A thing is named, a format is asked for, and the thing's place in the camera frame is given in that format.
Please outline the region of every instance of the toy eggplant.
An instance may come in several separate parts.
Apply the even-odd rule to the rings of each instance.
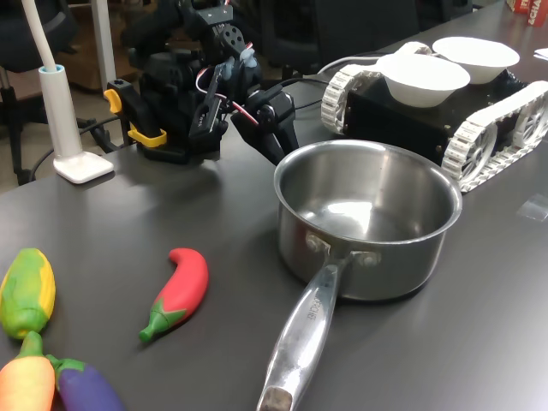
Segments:
[[[50,262],[37,248],[23,248],[0,286],[0,321],[6,333],[23,339],[40,332],[53,312],[55,280]]]
[[[42,337],[27,333],[21,352],[0,371],[2,411],[50,411],[55,373],[42,354]]]
[[[126,411],[106,379],[81,361],[58,360],[47,355],[55,370],[55,382],[67,411]]]
[[[143,343],[192,315],[207,290],[207,263],[200,253],[189,248],[176,248],[170,251],[170,259],[177,268],[154,300],[148,326],[139,333]]]

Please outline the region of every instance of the white bowl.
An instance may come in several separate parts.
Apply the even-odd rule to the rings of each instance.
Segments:
[[[447,37],[438,40],[432,48],[463,66],[470,73],[472,84],[493,81],[504,69],[520,61],[520,55],[507,45],[472,37]]]
[[[412,107],[435,107],[470,81],[458,64],[422,54],[391,54],[378,65],[392,97]]]

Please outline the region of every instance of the toy carrot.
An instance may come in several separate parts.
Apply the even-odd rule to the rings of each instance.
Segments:
[[[139,333],[143,343],[190,317],[206,293],[209,276],[206,260],[200,253],[176,248],[170,251],[170,259],[177,268],[154,300],[148,326]]]
[[[81,361],[58,360],[48,355],[55,368],[57,389],[67,411],[125,411],[106,379]]]
[[[0,371],[2,411],[50,411],[55,373],[42,354],[42,337],[27,333],[21,352]]]

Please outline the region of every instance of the saucepan handle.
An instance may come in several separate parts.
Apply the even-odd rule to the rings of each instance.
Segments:
[[[346,259],[327,258],[283,327],[266,372],[257,411],[292,411],[324,348]]]

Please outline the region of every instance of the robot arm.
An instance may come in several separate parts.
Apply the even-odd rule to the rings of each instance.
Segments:
[[[280,86],[259,90],[254,51],[231,21],[229,5],[198,10],[190,0],[160,0],[122,34],[132,63],[144,70],[140,92],[115,80],[105,96],[132,124],[129,136],[147,157],[186,163],[194,154],[217,152],[228,128],[222,114],[234,110],[242,138],[272,163],[298,148],[293,99]],[[170,30],[180,26],[202,51],[166,49]]]

